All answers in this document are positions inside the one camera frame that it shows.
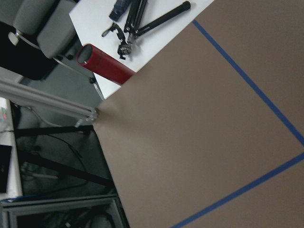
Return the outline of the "red cylindrical tube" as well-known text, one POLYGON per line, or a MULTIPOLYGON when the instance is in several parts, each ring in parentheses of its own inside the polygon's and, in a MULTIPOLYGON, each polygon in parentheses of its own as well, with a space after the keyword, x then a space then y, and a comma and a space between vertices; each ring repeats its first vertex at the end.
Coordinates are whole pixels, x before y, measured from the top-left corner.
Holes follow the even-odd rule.
POLYGON ((79 49, 76 61, 80 66, 120 86, 135 75, 130 68, 92 44, 79 49))

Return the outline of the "folded dark umbrella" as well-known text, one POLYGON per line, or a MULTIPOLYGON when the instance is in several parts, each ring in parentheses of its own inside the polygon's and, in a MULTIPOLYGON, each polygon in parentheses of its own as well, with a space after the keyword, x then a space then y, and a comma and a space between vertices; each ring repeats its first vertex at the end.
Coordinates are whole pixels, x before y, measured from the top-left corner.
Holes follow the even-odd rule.
POLYGON ((132 0, 117 0, 109 14, 109 18, 113 21, 118 21, 119 18, 126 12, 132 0))

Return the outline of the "grey chair left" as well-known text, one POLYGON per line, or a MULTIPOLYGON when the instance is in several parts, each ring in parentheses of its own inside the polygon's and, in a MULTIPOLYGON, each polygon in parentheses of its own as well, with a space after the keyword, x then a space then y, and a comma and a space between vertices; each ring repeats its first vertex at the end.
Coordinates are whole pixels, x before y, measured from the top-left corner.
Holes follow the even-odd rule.
POLYGON ((70 11, 74 0, 25 0, 13 21, 15 32, 8 38, 13 45, 20 40, 55 59, 67 53, 76 42, 70 11))

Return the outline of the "aluminium frame beam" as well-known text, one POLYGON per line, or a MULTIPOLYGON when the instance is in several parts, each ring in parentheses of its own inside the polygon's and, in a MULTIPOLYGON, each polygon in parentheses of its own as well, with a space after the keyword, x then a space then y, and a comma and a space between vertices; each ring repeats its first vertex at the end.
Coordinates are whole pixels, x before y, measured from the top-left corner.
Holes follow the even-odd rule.
POLYGON ((0 80, 0 96, 19 105, 41 106, 63 115, 92 122, 98 117, 96 108, 50 95, 10 80, 0 80))

